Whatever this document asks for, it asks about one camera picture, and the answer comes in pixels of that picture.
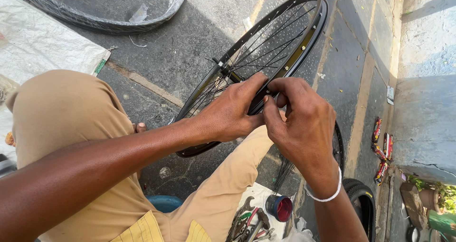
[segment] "potted plant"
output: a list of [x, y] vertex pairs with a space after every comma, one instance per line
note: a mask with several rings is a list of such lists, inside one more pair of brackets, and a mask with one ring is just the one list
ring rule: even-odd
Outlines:
[[418, 189], [419, 199], [421, 199], [421, 203], [427, 209], [432, 209], [436, 212], [439, 211], [439, 191], [435, 188], [431, 188], [430, 186], [426, 185], [426, 182], [422, 179], [413, 177], [413, 175], [408, 176], [408, 181], [415, 184], [416, 188]]
[[456, 210], [456, 187], [436, 182], [436, 190], [439, 192], [438, 205], [440, 212], [445, 211], [454, 214]]

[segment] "blue wall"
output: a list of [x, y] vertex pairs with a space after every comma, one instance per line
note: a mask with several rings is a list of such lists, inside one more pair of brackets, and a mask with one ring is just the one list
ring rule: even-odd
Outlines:
[[404, 172], [456, 185], [456, 0], [404, 0], [393, 134]]

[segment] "tire wrapped in plastic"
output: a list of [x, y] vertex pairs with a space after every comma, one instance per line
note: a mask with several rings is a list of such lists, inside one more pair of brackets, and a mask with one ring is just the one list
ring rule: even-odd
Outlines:
[[141, 22], [114, 21], [98, 18], [78, 11], [57, 0], [29, 0], [45, 12], [84, 29], [110, 35], [134, 35], [152, 30], [171, 19], [184, 0], [173, 0], [168, 10], [160, 17]]

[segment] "flower pot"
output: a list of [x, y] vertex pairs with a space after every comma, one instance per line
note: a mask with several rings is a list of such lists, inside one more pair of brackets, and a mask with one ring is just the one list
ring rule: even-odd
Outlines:
[[440, 212], [439, 205], [439, 192], [437, 190], [425, 189], [421, 190], [419, 193], [419, 199], [421, 199], [421, 203], [427, 209], [434, 210], [436, 212]]

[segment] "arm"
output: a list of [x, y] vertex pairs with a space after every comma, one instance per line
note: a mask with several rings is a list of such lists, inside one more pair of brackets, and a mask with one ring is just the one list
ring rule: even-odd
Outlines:
[[[332, 154], [336, 112], [302, 78], [278, 78], [268, 88], [280, 92], [277, 103], [271, 96], [263, 99], [269, 138], [296, 165], [316, 198], [331, 197], [339, 183], [338, 164]], [[277, 107], [285, 105], [284, 122]], [[368, 240], [343, 188], [333, 200], [315, 201], [315, 214], [323, 242]]]
[[196, 117], [139, 134], [72, 145], [3, 177], [0, 241], [33, 241], [129, 175], [173, 152], [248, 135], [264, 124], [262, 115], [248, 116], [247, 111], [266, 79], [258, 73], [231, 85]]

